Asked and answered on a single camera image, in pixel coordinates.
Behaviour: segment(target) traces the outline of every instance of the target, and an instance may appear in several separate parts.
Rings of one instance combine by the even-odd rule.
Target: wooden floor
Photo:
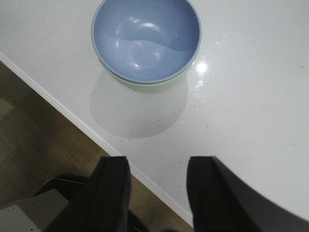
[[[0,63],[0,208],[59,174],[89,176],[108,156]],[[193,229],[132,177],[131,211],[151,232]]]

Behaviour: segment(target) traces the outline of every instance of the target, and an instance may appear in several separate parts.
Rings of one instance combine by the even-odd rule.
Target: white countertop
[[[199,54],[169,87],[127,87],[91,44],[100,0],[0,0],[0,59],[191,223],[190,156],[217,156],[309,220],[309,2],[191,0]]]

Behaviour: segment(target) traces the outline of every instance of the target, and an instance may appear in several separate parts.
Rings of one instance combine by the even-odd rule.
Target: bowl rim
[[[125,81],[128,81],[128,82],[132,82],[132,83],[136,83],[136,84],[142,84],[142,85],[146,85],[146,84],[158,84],[158,83],[163,83],[163,82],[166,82],[176,76],[178,76],[179,74],[183,73],[185,70],[187,70],[189,68],[189,66],[194,62],[194,60],[196,59],[197,57],[197,54],[199,52],[199,47],[200,47],[200,44],[201,44],[201,37],[202,37],[202,28],[201,28],[201,21],[199,19],[199,16],[197,14],[197,11],[195,9],[195,7],[192,5],[192,3],[190,2],[190,0],[185,0],[189,5],[190,7],[193,9],[193,12],[195,13],[195,16],[197,17],[197,23],[198,23],[198,29],[199,29],[199,37],[198,37],[198,43],[197,43],[197,47],[194,51],[194,54],[192,55],[192,57],[190,58],[190,60],[180,69],[178,70],[177,72],[173,73],[172,75],[169,75],[169,76],[166,76],[164,78],[161,78],[160,80],[156,81],[156,80],[150,80],[150,81],[137,81],[135,79],[132,79],[130,77],[126,77],[126,76],[123,76],[121,75],[120,73],[118,73],[116,70],[112,69],[108,64],[107,62],[105,62],[105,60],[103,59],[103,57],[100,55],[100,53],[98,52],[98,49],[97,49],[97,45],[94,41],[94,24],[95,24],[95,20],[97,18],[97,15],[100,11],[100,9],[102,8],[102,5],[106,2],[107,0],[103,0],[100,5],[97,7],[97,10],[92,18],[92,23],[91,23],[91,41],[92,41],[92,46],[98,56],[98,58],[100,59],[101,63],[103,64],[103,67],[108,69],[110,72],[112,72],[114,75],[116,75],[117,77],[119,77],[120,79],[123,79]]]

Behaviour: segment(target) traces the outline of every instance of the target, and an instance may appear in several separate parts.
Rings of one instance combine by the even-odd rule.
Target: blue bowl
[[[109,71],[130,82],[153,84],[179,75],[193,62],[200,24],[186,0],[104,0],[91,36]]]

